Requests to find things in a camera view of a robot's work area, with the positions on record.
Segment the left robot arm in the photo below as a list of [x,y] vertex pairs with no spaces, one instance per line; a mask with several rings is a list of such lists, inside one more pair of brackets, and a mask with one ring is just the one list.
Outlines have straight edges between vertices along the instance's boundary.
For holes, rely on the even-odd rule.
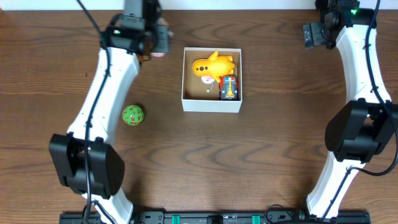
[[142,62],[169,51],[169,28],[158,1],[126,1],[105,30],[98,30],[94,79],[65,134],[54,134],[49,152],[62,186],[86,199],[82,223],[130,223],[134,206],[121,187],[125,163],[114,150],[118,118]]

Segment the orange duck toy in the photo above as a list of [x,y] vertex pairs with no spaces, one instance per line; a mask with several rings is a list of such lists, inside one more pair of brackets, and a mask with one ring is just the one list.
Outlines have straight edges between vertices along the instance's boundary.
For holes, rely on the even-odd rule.
[[219,55],[219,51],[214,51],[208,58],[198,59],[193,62],[192,70],[198,77],[210,76],[217,83],[221,83],[221,78],[234,73],[235,64],[230,55]]

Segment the red toy fire truck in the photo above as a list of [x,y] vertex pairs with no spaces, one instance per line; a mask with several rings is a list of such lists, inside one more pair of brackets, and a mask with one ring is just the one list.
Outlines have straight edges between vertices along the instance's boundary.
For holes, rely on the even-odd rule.
[[229,75],[221,77],[219,89],[220,89],[219,97],[221,101],[238,100],[238,80],[236,76]]

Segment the pink pig toy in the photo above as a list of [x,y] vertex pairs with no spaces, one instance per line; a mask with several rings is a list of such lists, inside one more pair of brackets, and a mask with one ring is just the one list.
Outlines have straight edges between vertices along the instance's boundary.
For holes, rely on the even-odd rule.
[[152,57],[163,57],[170,51],[170,39],[174,32],[170,30],[170,24],[161,17],[157,20],[154,27],[155,42],[150,46],[151,49],[143,56],[143,61],[151,60]]

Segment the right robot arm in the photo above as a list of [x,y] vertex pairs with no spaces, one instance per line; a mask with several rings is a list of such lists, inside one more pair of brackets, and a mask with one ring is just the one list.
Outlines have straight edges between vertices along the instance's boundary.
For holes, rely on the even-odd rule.
[[319,223],[364,220],[362,215],[339,213],[340,203],[359,172],[379,177],[384,171],[364,166],[397,136],[397,105],[384,82],[376,51],[378,8],[361,8],[357,0],[316,0],[320,20],[303,25],[306,49],[324,45],[338,49],[343,62],[346,104],[325,131],[328,155],[315,188],[306,198],[309,219]]

